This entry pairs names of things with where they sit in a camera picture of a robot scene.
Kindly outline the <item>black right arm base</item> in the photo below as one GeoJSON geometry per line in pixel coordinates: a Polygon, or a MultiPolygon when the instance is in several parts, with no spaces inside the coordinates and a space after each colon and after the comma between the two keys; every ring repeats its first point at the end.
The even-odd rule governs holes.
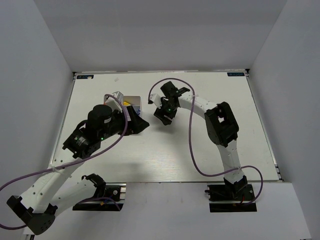
{"type": "Polygon", "coordinates": [[[248,204],[255,198],[253,186],[248,184],[236,196],[228,195],[223,184],[208,185],[204,191],[208,196],[211,213],[249,213],[257,212],[256,203],[248,204]]]}

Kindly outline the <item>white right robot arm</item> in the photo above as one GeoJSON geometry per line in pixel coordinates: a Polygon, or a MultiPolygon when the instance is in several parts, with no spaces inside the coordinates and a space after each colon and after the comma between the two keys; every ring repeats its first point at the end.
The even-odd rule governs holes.
{"type": "Polygon", "coordinates": [[[209,139],[217,146],[223,165],[223,180],[226,195],[236,200],[244,193],[248,181],[237,151],[239,125],[227,102],[215,103],[196,95],[191,85],[177,88],[172,78],[163,79],[160,88],[163,95],[148,94],[148,103],[154,104],[154,116],[165,126],[170,125],[178,108],[190,111],[204,119],[209,139]]]}

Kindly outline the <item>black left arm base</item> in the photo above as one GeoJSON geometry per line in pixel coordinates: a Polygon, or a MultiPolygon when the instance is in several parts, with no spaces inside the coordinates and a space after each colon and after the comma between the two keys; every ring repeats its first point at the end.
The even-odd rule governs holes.
{"type": "Polygon", "coordinates": [[[95,187],[93,196],[88,201],[80,201],[73,206],[73,211],[119,212],[125,202],[125,183],[106,183],[99,175],[83,175],[82,180],[90,181],[95,187]]]}

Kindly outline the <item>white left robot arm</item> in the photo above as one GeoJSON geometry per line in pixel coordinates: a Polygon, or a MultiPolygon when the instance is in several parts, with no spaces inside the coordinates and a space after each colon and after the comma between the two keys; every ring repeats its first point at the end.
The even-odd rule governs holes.
{"type": "Polygon", "coordinates": [[[28,190],[21,195],[12,195],[6,204],[34,235],[41,235],[68,208],[81,202],[109,199],[106,182],[95,173],[82,176],[65,192],[58,191],[73,172],[101,147],[102,141],[114,135],[137,135],[149,125],[133,106],[94,106],[62,144],[63,150],[72,152],[71,159],[54,161],[28,190]]]}

